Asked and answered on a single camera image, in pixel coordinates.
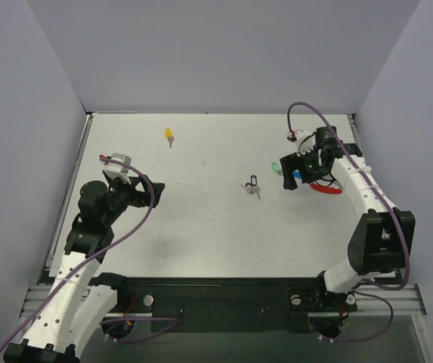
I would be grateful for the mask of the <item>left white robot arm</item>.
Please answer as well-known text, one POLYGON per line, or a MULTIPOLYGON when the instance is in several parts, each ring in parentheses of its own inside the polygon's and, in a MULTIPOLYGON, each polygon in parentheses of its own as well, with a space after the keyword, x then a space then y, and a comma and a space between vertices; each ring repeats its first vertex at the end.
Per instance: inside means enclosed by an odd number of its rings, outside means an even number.
POLYGON ((125 309, 130 293, 122 275, 103 273, 88 284, 113 245, 114 222, 130 207, 153 209, 165 184, 147 177, 105 172, 80 190, 79 212, 66 238, 59 272, 50 293, 30 315, 19 343, 10 341, 6 362, 78 362, 85 345, 110 310, 125 309))

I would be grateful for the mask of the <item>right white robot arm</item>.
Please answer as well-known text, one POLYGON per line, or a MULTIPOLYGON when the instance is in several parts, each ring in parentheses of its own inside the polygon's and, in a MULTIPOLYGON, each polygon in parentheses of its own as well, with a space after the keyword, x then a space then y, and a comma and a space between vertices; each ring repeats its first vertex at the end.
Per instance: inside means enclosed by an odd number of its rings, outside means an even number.
POLYGON ((335 133, 334 126, 290 132, 296 151, 280 158, 284 189, 329 179, 348 197, 358 217, 345 258, 319 273, 314 283, 289 288, 289 308, 294 312, 353 312, 354 288, 405 269, 410 259, 414 215, 399 210, 385 196, 360 148, 337 141, 335 133))

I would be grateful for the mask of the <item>keys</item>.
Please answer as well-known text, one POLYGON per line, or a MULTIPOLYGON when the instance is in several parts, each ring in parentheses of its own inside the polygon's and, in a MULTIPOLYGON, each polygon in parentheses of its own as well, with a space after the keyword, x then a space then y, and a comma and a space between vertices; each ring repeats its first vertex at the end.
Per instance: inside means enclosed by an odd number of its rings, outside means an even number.
POLYGON ((244 185, 240 185, 247 194, 255 195, 259 200, 261 199, 261 189, 258 185, 258 178, 256 175, 250 175, 249 181, 244 185))

